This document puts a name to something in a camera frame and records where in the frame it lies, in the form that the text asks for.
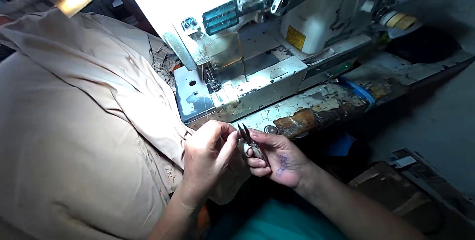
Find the transparent plastic guard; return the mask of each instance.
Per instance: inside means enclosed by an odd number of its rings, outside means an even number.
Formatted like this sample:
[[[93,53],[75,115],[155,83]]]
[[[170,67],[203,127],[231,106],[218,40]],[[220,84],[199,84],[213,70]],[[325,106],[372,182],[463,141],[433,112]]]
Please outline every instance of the transparent plastic guard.
[[[216,38],[205,47],[205,51],[213,69],[220,69],[241,60],[239,33],[232,32]]]

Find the wrist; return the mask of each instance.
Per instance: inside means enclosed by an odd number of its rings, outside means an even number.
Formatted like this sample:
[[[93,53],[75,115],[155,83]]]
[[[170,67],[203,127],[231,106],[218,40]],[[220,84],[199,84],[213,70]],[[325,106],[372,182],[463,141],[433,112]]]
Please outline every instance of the wrist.
[[[180,201],[180,204],[190,211],[200,209],[206,201],[206,199],[204,199],[202,196],[199,196],[193,188],[187,185],[186,182],[182,182],[178,186],[173,197],[176,197],[177,200]]]
[[[315,196],[320,190],[324,174],[323,169],[315,163],[309,162],[302,167],[300,180],[294,191],[304,198],[308,198],[310,195]]]

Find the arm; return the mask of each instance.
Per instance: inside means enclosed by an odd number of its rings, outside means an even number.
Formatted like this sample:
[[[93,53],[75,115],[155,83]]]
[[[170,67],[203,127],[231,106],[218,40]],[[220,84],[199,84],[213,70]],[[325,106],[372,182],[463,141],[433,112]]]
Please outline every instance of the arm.
[[[424,239],[424,236],[403,219],[370,198],[350,189],[311,162],[290,140],[280,135],[251,131],[269,158],[248,158],[251,172],[269,176],[271,180],[292,187],[316,206],[348,238],[362,239]]]
[[[302,178],[295,191],[316,206],[350,239],[424,239],[405,220],[350,189],[314,163],[302,170]]]
[[[221,139],[226,139],[226,142],[221,144]],[[207,122],[186,141],[183,180],[148,240],[187,237],[199,210],[226,170],[237,144],[237,131],[231,124],[219,121]]]

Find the screw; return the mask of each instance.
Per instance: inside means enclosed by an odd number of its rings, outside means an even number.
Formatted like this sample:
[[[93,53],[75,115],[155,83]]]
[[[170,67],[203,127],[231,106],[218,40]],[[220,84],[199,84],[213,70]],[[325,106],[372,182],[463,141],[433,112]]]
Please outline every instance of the screw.
[[[281,5],[282,7],[285,7],[285,6],[287,6],[288,4],[289,4],[289,0],[281,0],[281,1],[280,1],[280,5]]]
[[[264,132],[267,134],[277,134],[277,128],[271,125],[267,125],[264,128]]]

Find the blue tape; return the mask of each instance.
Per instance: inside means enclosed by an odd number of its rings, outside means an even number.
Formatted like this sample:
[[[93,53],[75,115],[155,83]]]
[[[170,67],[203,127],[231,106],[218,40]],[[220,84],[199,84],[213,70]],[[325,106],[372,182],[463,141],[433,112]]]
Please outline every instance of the blue tape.
[[[369,111],[374,107],[374,105],[376,104],[376,100],[364,87],[359,86],[358,84],[354,83],[353,81],[349,80],[347,77],[344,76],[340,76],[338,79],[353,87],[353,91],[357,95],[359,95],[360,97],[365,97],[368,100],[368,103],[370,103],[370,105],[366,108],[365,112]]]

